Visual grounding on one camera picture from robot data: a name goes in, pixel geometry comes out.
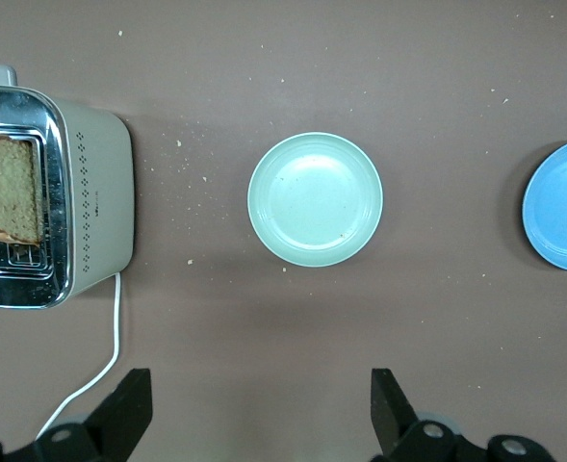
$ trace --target toaster slot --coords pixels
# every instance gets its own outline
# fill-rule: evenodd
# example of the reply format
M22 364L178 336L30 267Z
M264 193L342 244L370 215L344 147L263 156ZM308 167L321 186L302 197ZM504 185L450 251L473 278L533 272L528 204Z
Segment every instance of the toaster slot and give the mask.
M27 141L33 146L35 182L40 191L41 201L38 207L42 211L42 235L39 245L0 243L0 277L9 278L46 278L53 269L50 258L50 233L47 200L47 182L45 181L46 163L43 156L43 144L36 132L24 129L5 129L2 135L15 140Z

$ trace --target plate rim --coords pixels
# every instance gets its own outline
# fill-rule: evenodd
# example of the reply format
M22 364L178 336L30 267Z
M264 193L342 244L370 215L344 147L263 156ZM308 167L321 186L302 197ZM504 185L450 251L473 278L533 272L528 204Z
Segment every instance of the plate rim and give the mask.
M556 163L555 166L558 167L567 161L567 157L565 160L561 160L558 159L559 156L567 156L567 143L563 144L544 159L544 161L542 161L535 172L531 175L523 196L522 216L523 228L525 229L528 240L535 251L550 264L563 270L567 270L567 253L557 252L550 249L545 244L542 244L541 240L536 237L537 234L533 232L534 230L541 228L538 226L531 226L530 223L532 217L535 215L530 211L530 204L533 201L533 198L537 196L537 192L534 192L534 189L539 188L537 183L539 183L541 175L544 174L546 176L546 171L550 172L553 169L551 168L551 170L547 170L547 168L551 167L553 163Z
M269 161L270 157L272 156L272 153L275 152L282 144L291 142L293 140L296 140L298 138L304 138L304 137L311 137L311 136L317 136L317 137L324 137L327 139L333 139L333 140L337 140L337 141L341 141L342 143L344 143L345 145L349 146L351 148L352 151L354 151L357 155L361 156L366 163L368 164L368 166L370 166L370 172L371 175L374 176L374 179L376 180L375 183L377 184L378 188L375 190L376 192L376 196L378 196L378 200L379 200L379 206L378 206L378 213L376 214L375 217L375 221L374 221L374 225L372 226L371 231L368 233L367 238L365 240L363 240L363 242L361 242L361 244L359 245L355 245L353 248L353 252L347 252L346 255L343 258L338 258L338 259L331 259L329 260L327 263L317 263L317 264L312 264L312 263L306 263L306 262L302 262L299 261L298 259L293 259L293 258L288 258L286 256L281 255L279 252L275 251L267 242L267 240L265 240L263 238L262 235L260 235L260 232L258 231L258 227L255 225L255 220L256 218L253 216L254 213L251 210L251 193L254 190L253 185L255 184L255 178L256 178L256 174L259 172L260 168ZM383 215L383 208L384 208L384 193L383 193L383 185L381 183L381 177L379 176L379 172L377 171L377 168L375 167L373 161L371 160L371 158L364 152L364 150L362 150L358 145L356 145L354 142L341 137L340 135L335 135L332 133L327 133L327 132L319 132L319 131L313 131L313 132L303 132L303 133L298 133L295 135L291 135L290 137L279 141L277 144L275 144L273 147L271 147L260 159L260 161L257 163L257 165L255 166L255 169L253 170L252 174L251 174L251 178L249 180L249 184L248 184L248 188L247 188L247 194L246 194L246 207L248 210L248 215L249 215L249 220L251 222L251 226L253 227L253 231L255 232L256 236L258 237L258 239L260 240L260 242L275 256L277 256L278 258L280 258L281 260L284 260L288 263L291 263L293 265L298 265L301 267L306 267L306 268L324 268L324 267L329 267L329 266L333 266L333 265L337 265L339 263L344 262L345 260L348 260L349 258L351 258L352 256L354 256L356 253L358 253L360 250L362 250L362 248L364 248L366 246L366 244L371 240L371 238L374 236L374 233L377 229L377 227L379 226L379 223L381 222L381 217Z

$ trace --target bread slice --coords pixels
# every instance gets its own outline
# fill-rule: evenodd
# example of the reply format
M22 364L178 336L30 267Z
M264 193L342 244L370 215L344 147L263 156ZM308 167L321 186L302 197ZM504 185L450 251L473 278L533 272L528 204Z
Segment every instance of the bread slice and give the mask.
M35 156L27 141L0 136L0 241L41 242L41 213L36 196Z

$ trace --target metal screw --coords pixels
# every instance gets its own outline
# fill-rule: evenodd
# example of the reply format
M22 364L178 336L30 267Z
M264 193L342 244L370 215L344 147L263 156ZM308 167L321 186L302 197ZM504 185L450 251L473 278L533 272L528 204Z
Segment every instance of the metal screw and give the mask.
M62 440L66 440L69 436L71 436L71 432L69 430L59 430L52 435L52 443L59 443Z
M444 430L441 429L441 426L436 425L435 423L427 423L423 430L425 431L425 435L430 436L431 438L441 438L444 436Z
M521 444L520 441L516 440L503 440L502 446L505 450L507 450L510 454L514 455L525 455L527 454L527 450Z

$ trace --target toaster vent holes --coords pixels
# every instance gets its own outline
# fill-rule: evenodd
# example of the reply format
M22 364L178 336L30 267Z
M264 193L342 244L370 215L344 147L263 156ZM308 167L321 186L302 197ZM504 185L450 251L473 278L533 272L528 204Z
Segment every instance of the toaster vent holes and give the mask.
M80 192L80 194L82 195L83 201L82 201L82 208L83 208L83 214L82 214L82 218L84 219L84 223L82 224L82 229L84 231L84 235L82 236L82 251L84 253L83 257L82 257L82 261L84 262L84 266L82 267L82 272L89 272L90 271L90 266L89 266L89 261L90 261L90 245L89 245L89 241L90 241L90 201L89 201L89 196L90 196L90 192L88 190L89 187L89 179L88 179L88 175L89 175L89 169L88 169L88 158L87 156L84 154L87 150L87 148L85 147L85 143L84 143L84 134L82 132L77 132L75 134L75 138L78 141L78 151L80 151L80 155L78 156L78 162L80 163L80 169L79 171L79 176L80 178L80 184L82 185L82 191Z

